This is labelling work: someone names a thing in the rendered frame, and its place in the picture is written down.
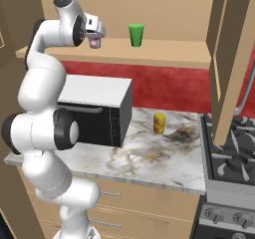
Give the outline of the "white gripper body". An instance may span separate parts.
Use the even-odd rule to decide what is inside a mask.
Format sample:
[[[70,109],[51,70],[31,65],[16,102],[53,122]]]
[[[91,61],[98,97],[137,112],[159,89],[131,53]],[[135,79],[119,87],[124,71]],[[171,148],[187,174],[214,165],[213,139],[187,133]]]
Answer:
[[[87,19],[87,37],[103,38],[106,35],[106,29],[103,22],[98,16],[89,17]]]

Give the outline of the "purple jam jar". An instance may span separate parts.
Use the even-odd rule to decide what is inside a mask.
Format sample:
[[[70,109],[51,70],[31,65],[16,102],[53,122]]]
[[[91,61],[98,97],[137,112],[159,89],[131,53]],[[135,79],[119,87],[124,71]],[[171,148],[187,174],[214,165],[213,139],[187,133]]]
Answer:
[[[100,38],[90,38],[89,43],[90,43],[90,47],[92,49],[99,49],[101,47],[101,39]]]

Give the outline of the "green cup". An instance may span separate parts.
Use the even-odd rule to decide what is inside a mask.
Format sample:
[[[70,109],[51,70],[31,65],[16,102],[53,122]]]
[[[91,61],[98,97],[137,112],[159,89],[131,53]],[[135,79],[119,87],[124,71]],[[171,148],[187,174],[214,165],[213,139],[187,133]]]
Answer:
[[[140,47],[143,37],[144,24],[129,24],[129,38],[133,47]]]

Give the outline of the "black and grey microwave oven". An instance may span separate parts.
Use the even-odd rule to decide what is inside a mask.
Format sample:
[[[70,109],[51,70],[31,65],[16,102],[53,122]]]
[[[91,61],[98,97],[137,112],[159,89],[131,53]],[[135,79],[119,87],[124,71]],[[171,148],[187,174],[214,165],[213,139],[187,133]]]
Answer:
[[[103,108],[99,114],[71,112],[78,142],[121,147],[132,116],[131,79],[68,75],[58,105]]]

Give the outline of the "tan tall cabinet panel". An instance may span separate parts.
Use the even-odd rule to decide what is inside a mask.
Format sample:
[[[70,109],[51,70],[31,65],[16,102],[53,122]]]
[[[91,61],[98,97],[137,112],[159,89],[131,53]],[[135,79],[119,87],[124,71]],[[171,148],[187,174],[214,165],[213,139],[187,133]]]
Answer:
[[[15,52],[43,16],[41,0],[0,0],[0,213],[15,239],[45,239],[19,170],[4,162],[9,148],[1,136],[3,120],[21,111],[17,95],[26,69]]]

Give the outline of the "grey curved bar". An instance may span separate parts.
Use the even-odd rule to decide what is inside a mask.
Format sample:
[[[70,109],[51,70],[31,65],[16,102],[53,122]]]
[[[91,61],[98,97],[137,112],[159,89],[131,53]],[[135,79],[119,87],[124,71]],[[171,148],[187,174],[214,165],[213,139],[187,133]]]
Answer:
[[[242,112],[242,110],[245,106],[246,100],[248,98],[248,95],[249,95],[249,92],[250,92],[250,89],[251,89],[251,86],[252,86],[252,83],[253,83],[253,79],[254,79],[254,74],[251,74],[250,77],[249,77],[249,80],[248,80],[243,98],[241,100],[241,103],[240,103],[239,107],[235,109],[235,114],[238,115],[238,116],[241,114],[241,112]]]

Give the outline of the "tan drawer front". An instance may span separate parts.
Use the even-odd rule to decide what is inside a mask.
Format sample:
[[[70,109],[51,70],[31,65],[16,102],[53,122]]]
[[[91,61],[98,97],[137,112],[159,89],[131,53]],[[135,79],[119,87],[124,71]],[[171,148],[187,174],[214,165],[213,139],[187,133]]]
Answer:
[[[152,214],[160,218],[173,217],[192,221],[199,195],[181,191],[147,187],[125,182],[94,178],[101,191],[120,193],[121,196],[102,195],[99,206],[116,210]]]
[[[102,239],[189,239],[192,228],[190,220],[159,218],[103,206],[90,209],[88,214],[97,221],[122,224],[122,227],[108,227],[92,223]]]

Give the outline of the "grey and black stove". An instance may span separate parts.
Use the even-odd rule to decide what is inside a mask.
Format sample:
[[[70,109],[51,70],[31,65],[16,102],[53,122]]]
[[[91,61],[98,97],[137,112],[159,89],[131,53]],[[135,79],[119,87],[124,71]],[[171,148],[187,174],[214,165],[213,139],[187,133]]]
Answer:
[[[235,117],[226,142],[215,145],[210,114],[198,117],[205,194],[199,198],[189,239],[232,239],[236,232],[255,239],[255,223],[243,229],[233,221],[239,212],[249,212],[255,220],[255,119]],[[218,208],[224,215],[214,224],[205,210]]]

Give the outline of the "tan open wall cabinet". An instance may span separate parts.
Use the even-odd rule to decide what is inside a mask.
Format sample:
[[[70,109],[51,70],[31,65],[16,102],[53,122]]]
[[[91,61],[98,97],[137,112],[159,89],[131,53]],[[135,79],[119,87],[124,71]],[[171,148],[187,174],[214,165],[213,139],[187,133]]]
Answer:
[[[41,0],[46,17],[55,18],[53,0]],[[98,50],[51,48],[63,60],[135,65],[206,68],[206,45],[212,0],[79,0],[99,16],[107,30]],[[129,24],[144,24],[140,47],[133,47]]]

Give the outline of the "tan wall cabinet door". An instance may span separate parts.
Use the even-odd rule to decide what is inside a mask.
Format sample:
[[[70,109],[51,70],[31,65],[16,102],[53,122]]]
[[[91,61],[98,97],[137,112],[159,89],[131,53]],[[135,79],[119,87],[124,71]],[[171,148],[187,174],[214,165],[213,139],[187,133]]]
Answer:
[[[206,44],[213,143],[223,145],[255,44],[255,0],[213,0]]]

